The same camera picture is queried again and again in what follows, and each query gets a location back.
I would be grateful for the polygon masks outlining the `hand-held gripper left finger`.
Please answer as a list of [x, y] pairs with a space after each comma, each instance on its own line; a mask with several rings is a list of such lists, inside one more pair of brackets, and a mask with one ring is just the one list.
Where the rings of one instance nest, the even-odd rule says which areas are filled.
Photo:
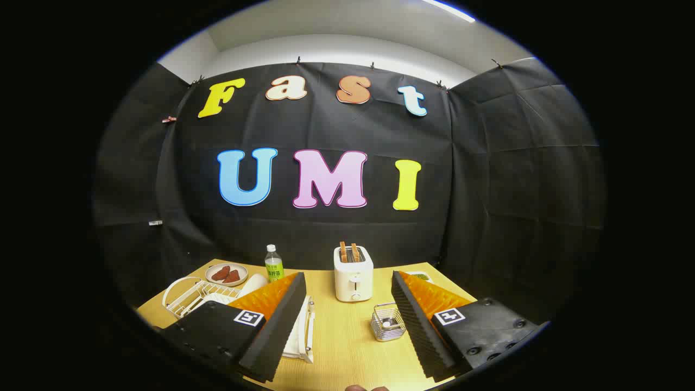
[[305, 273], [291, 273], [230, 304], [208, 301], [160, 332], [216, 370], [272, 381], [306, 297]]

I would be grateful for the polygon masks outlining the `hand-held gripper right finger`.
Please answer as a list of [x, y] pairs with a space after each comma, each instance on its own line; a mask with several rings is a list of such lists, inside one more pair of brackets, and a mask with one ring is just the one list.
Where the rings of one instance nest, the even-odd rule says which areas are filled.
[[548, 327], [499, 300], [466, 300], [400, 270], [393, 272], [391, 293], [424, 374], [434, 381], [475, 376]]

